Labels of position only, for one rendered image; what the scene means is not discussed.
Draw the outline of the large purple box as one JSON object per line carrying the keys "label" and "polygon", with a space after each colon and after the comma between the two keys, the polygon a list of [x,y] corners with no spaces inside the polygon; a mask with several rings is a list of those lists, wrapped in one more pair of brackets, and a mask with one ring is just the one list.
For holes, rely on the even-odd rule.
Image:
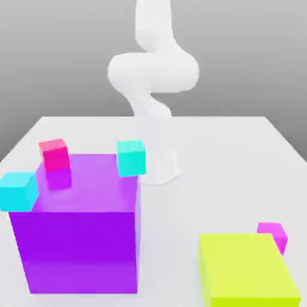
{"label": "large purple box", "polygon": [[71,188],[51,191],[39,166],[34,207],[10,214],[29,291],[136,293],[138,177],[120,177],[113,154],[72,154],[70,169]]}

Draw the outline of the large yellow box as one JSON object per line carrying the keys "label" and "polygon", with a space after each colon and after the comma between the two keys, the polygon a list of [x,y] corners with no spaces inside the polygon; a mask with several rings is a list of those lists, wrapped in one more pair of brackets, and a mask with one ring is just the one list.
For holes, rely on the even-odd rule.
{"label": "large yellow box", "polygon": [[201,234],[204,307],[299,307],[301,295],[270,234]]}

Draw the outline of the small purple cube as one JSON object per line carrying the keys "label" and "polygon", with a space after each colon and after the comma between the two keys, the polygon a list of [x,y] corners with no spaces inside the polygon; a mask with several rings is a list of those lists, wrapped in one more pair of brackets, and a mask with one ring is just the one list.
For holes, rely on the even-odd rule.
{"label": "small purple cube", "polygon": [[71,188],[72,175],[70,168],[62,168],[46,172],[46,181],[48,189],[51,191]]}

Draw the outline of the small red cube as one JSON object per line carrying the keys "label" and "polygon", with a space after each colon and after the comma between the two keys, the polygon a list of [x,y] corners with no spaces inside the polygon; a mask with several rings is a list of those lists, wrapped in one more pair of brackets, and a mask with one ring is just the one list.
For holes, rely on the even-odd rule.
{"label": "small red cube", "polygon": [[70,168],[68,149],[62,139],[39,142],[39,147],[46,171]]}

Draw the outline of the small magenta cube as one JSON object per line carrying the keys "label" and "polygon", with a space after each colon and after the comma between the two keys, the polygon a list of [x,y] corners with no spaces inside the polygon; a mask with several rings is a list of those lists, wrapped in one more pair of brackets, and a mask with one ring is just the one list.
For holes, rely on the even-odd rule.
{"label": "small magenta cube", "polygon": [[281,255],[284,255],[288,242],[288,236],[281,223],[278,222],[260,222],[257,227],[257,233],[271,234]]}

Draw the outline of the small teal cube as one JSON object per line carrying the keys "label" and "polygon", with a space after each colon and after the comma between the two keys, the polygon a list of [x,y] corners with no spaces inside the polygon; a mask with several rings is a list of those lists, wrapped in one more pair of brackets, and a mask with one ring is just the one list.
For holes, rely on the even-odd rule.
{"label": "small teal cube", "polygon": [[141,140],[118,141],[116,158],[120,177],[138,176],[146,173],[146,151]]}

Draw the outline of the small cyan cube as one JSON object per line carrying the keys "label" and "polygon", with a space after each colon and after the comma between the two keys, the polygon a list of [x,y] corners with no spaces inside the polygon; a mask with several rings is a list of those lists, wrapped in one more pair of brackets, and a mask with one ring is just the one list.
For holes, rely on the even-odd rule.
{"label": "small cyan cube", "polygon": [[30,212],[38,196],[34,172],[8,172],[0,178],[0,210],[3,212]]}

